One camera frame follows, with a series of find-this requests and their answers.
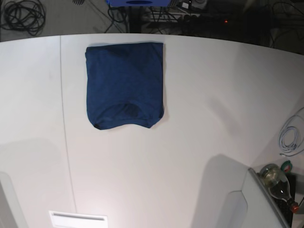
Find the black table leg post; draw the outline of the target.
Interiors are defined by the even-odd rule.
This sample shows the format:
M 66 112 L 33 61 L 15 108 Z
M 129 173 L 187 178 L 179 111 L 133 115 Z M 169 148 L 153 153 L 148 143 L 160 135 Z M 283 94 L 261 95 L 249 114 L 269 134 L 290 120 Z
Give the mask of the black table leg post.
M 142 10 L 143 7 L 128 7 L 129 32 L 142 32 Z

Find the black power strip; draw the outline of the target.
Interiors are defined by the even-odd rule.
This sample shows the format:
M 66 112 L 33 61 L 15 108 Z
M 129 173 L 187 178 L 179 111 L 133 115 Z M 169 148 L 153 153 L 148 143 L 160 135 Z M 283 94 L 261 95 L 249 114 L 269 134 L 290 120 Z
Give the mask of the black power strip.
M 187 26 L 225 26 L 232 23 L 233 20 L 228 15 L 186 14 L 182 18 L 182 24 Z

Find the green tape roll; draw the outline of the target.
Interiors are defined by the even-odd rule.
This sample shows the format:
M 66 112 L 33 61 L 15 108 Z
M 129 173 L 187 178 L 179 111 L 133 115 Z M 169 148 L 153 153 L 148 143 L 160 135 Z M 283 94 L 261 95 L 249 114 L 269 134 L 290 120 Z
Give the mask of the green tape roll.
M 290 161 L 290 160 L 287 160 L 287 161 L 285 161 L 285 162 L 282 163 L 280 169 L 281 169 L 284 173 L 290 173 L 291 170 L 292 170 L 292 168 L 293 168 L 293 165 L 292 165 L 291 161 Z

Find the blue plastic crate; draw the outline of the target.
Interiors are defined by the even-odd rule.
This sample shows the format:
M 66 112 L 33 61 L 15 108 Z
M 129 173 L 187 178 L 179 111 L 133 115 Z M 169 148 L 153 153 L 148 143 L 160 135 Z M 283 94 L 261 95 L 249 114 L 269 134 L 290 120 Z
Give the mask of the blue plastic crate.
M 170 0 L 107 0 L 113 7 L 167 7 Z

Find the clear glass bottle red cap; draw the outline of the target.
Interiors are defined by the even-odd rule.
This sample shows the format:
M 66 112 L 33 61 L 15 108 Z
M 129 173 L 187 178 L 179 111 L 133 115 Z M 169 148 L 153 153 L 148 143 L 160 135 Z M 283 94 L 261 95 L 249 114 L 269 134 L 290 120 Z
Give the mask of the clear glass bottle red cap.
M 293 213 L 299 210 L 299 204 L 290 194 L 290 183 L 278 165 L 272 163 L 264 166 L 259 176 L 272 197 L 283 200 Z

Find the dark blue t-shirt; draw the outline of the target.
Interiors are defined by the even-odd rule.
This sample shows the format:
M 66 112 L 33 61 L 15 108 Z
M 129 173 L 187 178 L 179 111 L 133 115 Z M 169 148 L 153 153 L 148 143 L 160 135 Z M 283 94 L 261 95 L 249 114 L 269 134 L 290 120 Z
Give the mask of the dark blue t-shirt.
M 98 130 L 151 128 L 164 115 L 161 42 L 87 47 L 86 110 Z

